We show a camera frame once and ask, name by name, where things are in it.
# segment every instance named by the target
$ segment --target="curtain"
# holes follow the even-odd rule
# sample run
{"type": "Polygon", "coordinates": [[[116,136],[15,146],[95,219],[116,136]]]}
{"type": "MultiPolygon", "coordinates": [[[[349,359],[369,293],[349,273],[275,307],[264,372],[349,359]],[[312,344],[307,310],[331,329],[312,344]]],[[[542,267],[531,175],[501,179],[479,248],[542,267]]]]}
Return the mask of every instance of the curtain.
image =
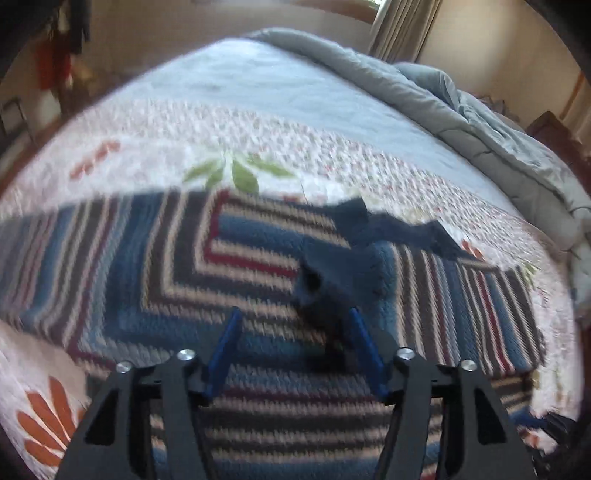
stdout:
{"type": "Polygon", "coordinates": [[[441,0],[385,0],[371,29],[368,54],[388,63],[415,61],[441,0]]]}
{"type": "Polygon", "coordinates": [[[572,102],[561,115],[564,125],[583,144],[583,154],[591,155],[591,85],[583,79],[572,102]]]}

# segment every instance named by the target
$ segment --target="bed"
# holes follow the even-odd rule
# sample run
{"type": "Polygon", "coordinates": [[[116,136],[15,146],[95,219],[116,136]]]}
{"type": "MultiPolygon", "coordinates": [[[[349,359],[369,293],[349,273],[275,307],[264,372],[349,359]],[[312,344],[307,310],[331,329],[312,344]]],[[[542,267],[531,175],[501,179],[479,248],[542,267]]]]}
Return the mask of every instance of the bed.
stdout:
{"type": "MultiPolygon", "coordinates": [[[[360,196],[408,223],[439,220],[488,262],[521,265],[545,364],[516,405],[577,416],[582,360],[561,249],[449,142],[319,62],[242,38],[148,72],[70,121],[10,185],[0,218],[171,187],[313,205],[360,196]]],[[[5,322],[0,369],[2,427],[27,466],[53,478],[89,403],[88,376],[107,372],[5,322]]]]}

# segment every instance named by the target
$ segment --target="red stripe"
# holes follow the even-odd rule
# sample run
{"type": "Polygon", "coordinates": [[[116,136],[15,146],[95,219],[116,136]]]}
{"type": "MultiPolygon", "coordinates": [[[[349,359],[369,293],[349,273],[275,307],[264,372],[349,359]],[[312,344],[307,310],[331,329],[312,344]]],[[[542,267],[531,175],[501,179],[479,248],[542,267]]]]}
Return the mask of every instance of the red stripe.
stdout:
{"type": "Polygon", "coordinates": [[[439,324],[439,336],[441,337],[441,350],[443,352],[443,359],[446,365],[452,364],[452,357],[449,354],[449,345],[447,344],[447,332],[445,328],[445,316],[443,314],[443,299],[441,297],[441,287],[439,279],[437,278],[437,270],[435,268],[435,259],[427,254],[429,260],[429,267],[431,268],[431,278],[433,279],[433,288],[435,290],[435,302],[437,306],[437,322],[439,324]]]}
{"type": "Polygon", "coordinates": [[[21,268],[18,269],[18,272],[16,275],[17,282],[14,287],[14,292],[12,293],[12,297],[10,298],[10,303],[14,303],[14,301],[19,297],[21,290],[26,286],[26,285],[23,285],[23,282],[25,281],[24,276],[27,275],[27,265],[29,264],[31,250],[33,250],[36,246],[36,243],[39,239],[39,230],[41,230],[41,228],[43,228],[43,221],[37,222],[35,224],[35,226],[29,226],[27,231],[24,232],[24,235],[20,238],[20,244],[22,247],[24,247],[24,245],[26,244],[27,235],[30,234],[31,232],[33,232],[33,237],[31,238],[31,242],[27,246],[27,251],[22,257],[22,262],[20,264],[21,268]]]}
{"type": "MultiPolygon", "coordinates": [[[[96,269],[98,268],[99,263],[103,260],[103,255],[104,255],[104,249],[105,249],[105,244],[107,242],[107,239],[109,238],[109,235],[111,234],[111,227],[113,225],[113,222],[115,220],[115,217],[118,216],[118,210],[119,210],[119,201],[114,201],[113,203],[111,203],[111,205],[109,205],[109,212],[107,213],[107,219],[105,222],[105,227],[103,228],[103,234],[100,237],[100,241],[99,241],[99,245],[98,248],[96,250],[96,254],[94,256],[92,265],[90,266],[90,270],[88,272],[88,276],[86,277],[86,286],[84,287],[83,293],[82,293],[82,302],[80,303],[80,313],[78,315],[78,319],[76,320],[77,322],[77,326],[74,330],[74,333],[72,334],[72,337],[70,338],[70,343],[68,344],[68,346],[66,347],[66,352],[72,357],[72,358],[84,358],[87,360],[90,360],[94,363],[97,364],[104,364],[105,360],[102,359],[102,361],[98,361],[98,357],[91,355],[91,354],[87,354],[86,352],[81,352],[78,349],[78,342],[79,339],[82,335],[82,329],[86,323],[86,318],[88,316],[88,310],[89,310],[89,302],[90,302],[90,297],[91,295],[94,293],[93,292],[93,288],[92,288],[92,284],[96,281],[96,269]]],[[[62,338],[64,334],[64,330],[62,330],[60,332],[60,337],[62,338]]],[[[110,367],[112,367],[112,365],[114,365],[114,363],[109,362],[108,363],[110,367]]]]}
{"type": "Polygon", "coordinates": [[[476,279],[478,280],[478,285],[480,286],[480,289],[482,290],[482,293],[483,293],[482,299],[483,299],[484,304],[486,306],[486,312],[487,312],[488,318],[489,318],[489,325],[491,328],[491,332],[493,334],[493,338],[495,340],[496,353],[497,353],[499,360],[501,362],[501,367],[503,368],[505,374],[511,373],[511,372],[515,371],[515,369],[513,368],[512,365],[509,364],[509,362],[506,360],[506,357],[505,357],[505,351],[503,348],[503,340],[501,338],[501,331],[500,331],[500,327],[499,327],[499,319],[496,317],[496,312],[494,311],[494,309],[492,307],[492,302],[491,302],[491,298],[489,296],[488,289],[485,286],[484,273],[477,272],[476,279]]]}
{"type": "Polygon", "coordinates": [[[33,259],[31,260],[31,258],[29,257],[29,261],[25,260],[24,262],[24,277],[22,278],[20,284],[21,288],[24,287],[24,291],[21,288],[17,289],[13,299],[14,303],[18,303],[18,300],[20,300],[21,308],[26,308],[26,305],[31,303],[30,296],[32,293],[35,292],[35,287],[37,286],[36,281],[38,278],[37,275],[33,276],[33,269],[35,268],[35,265],[37,264],[37,260],[39,259],[40,255],[42,255],[45,251],[48,239],[51,238],[51,233],[53,232],[53,226],[55,223],[53,220],[55,220],[55,217],[55,215],[45,217],[45,220],[47,221],[45,228],[40,235],[36,235],[35,241],[31,246],[31,249],[34,249],[33,259]]]}
{"type": "Polygon", "coordinates": [[[211,244],[212,241],[219,234],[219,216],[225,203],[230,200],[230,192],[228,190],[222,190],[217,194],[217,198],[213,204],[212,214],[209,222],[209,232],[207,234],[207,240],[203,246],[203,258],[207,262],[220,263],[224,265],[230,265],[233,267],[245,268],[248,270],[256,270],[272,275],[279,275],[281,277],[295,278],[298,274],[297,270],[290,268],[275,267],[273,265],[264,264],[254,260],[249,260],[244,257],[236,255],[220,255],[212,252],[211,244]]]}

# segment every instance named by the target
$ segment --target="orange flower pattern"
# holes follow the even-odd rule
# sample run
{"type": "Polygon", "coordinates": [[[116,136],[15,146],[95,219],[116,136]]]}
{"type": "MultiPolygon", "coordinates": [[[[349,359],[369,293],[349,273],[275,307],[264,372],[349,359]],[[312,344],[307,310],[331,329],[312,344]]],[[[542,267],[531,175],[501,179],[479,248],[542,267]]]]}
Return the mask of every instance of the orange flower pattern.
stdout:
{"type": "Polygon", "coordinates": [[[43,465],[59,466],[86,410],[78,410],[75,424],[66,391],[60,381],[49,377],[49,389],[53,410],[41,394],[27,392],[31,408],[41,423],[22,410],[17,411],[17,420],[32,437],[32,440],[25,440],[25,450],[43,465]]]}
{"type": "Polygon", "coordinates": [[[95,169],[95,165],[104,161],[109,152],[118,152],[119,150],[121,150],[121,142],[118,140],[101,143],[91,157],[85,158],[74,166],[70,172],[70,180],[80,180],[84,175],[90,175],[95,169]]]}
{"type": "Polygon", "coordinates": [[[474,255],[478,260],[484,261],[484,255],[477,248],[474,248],[467,240],[462,240],[462,248],[470,255],[474,255]]]}

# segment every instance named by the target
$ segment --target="chair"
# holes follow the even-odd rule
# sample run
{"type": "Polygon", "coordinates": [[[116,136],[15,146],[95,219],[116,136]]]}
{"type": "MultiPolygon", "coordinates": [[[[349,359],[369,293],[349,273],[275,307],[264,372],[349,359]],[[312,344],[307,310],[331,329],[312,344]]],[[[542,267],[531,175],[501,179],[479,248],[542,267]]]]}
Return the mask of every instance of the chair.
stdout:
{"type": "Polygon", "coordinates": [[[31,138],[33,144],[35,144],[35,137],[33,136],[33,132],[27,123],[27,118],[22,111],[21,99],[18,97],[11,98],[0,106],[0,158],[2,158],[8,149],[25,132],[31,138]],[[14,108],[18,109],[21,119],[15,126],[7,129],[2,115],[14,108]]]}

